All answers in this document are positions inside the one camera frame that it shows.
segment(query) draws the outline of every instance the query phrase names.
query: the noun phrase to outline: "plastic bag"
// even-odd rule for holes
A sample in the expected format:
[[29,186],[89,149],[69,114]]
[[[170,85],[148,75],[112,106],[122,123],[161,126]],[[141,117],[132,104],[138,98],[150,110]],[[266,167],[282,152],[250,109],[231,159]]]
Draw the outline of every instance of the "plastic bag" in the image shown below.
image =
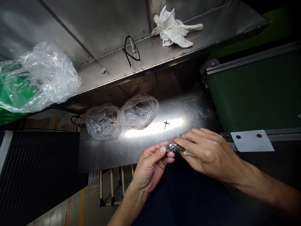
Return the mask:
[[115,140],[119,138],[119,108],[107,103],[95,106],[85,113],[85,124],[90,134],[99,140]]
[[130,129],[144,129],[157,116],[158,109],[159,101],[156,98],[146,93],[138,93],[120,109],[120,123]]
[[82,83],[72,61],[53,42],[41,42],[19,58],[0,62],[0,107],[10,112],[37,112],[65,102]]

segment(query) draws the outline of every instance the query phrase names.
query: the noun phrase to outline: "white glove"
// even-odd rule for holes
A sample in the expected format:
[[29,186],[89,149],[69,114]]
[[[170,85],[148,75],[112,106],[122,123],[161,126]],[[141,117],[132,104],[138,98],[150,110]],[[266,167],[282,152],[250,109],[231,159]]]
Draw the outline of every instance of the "white glove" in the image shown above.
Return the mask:
[[151,35],[160,34],[160,37],[163,40],[163,46],[170,46],[173,43],[178,44],[182,48],[192,46],[193,43],[184,37],[192,29],[201,30],[203,25],[184,25],[182,21],[175,18],[175,9],[173,9],[171,12],[168,12],[166,10],[166,6],[164,6],[160,16],[154,16],[154,22],[156,23],[157,27],[153,30]]

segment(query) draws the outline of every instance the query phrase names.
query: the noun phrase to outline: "forearm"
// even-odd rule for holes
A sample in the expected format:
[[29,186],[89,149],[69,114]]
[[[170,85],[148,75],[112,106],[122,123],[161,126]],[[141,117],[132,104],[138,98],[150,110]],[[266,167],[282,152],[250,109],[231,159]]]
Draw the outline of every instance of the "forearm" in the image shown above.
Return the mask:
[[125,192],[124,198],[108,226],[131,225],[142,211],[149,194],[132,188],[131,184]]
[[246,171],[234,187],[285,213],[295,215],[299,212],[301,193],[298,190],[266,175],[247,162],[245,165]]

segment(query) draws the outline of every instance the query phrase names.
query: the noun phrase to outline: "safety glasses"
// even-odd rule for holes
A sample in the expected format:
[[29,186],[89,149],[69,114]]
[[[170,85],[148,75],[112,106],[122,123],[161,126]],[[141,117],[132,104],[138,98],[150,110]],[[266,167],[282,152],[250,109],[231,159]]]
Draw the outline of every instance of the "safety glasses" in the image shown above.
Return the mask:
[[[127,42],[128,39],[129,39],[130,42],[131,42],[131,47],[132,47],[133,55],[136,56],[137,58],[133,57],[133,56],[132,56],[131,54],[129,54],[129,53],[126,51],[126,49],[125,49],[126,42]],[[131,65],[131,63],[130,63],[130,61],[129,61],[128,56],[131,57],[132,59],[134,59],[135,61],[140,61],[140,54],[139,54],[138,48],[137,48],[137,46],[135,45],[135,42],[134,42],[134,40],[132,39],[131,36],[128,35],[128,36],[125,38],[124,48],[122,48],[122,51],[125,53],[126,58],[128,59],[129,67],[132,67],[132,65]]]

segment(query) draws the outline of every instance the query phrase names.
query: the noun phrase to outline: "floor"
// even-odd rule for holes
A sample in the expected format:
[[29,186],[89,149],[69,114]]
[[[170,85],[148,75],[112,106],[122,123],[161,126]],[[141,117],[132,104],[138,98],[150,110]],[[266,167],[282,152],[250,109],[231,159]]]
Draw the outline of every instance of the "floor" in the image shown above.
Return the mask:
[[[25,130],[45,131],[45,129],[75,131],[76,126],[70,118],[74,115],[58,110],[48,110],[30,118],[24,124]],[[118,170],[113,169],[114,187],[118,186]],[[132,181],[131,166],[124,166],[125,188]],[[111,194],[110,171],[103,174],[104,199]],[[115,201],[123,198],[122,186],[114,193]],[[66,199],[53,209],[49,210],[28,226],[68,226],[68,225],[107,225],[118,206],[99,207],[100,179],[95,180],[86,188]]]

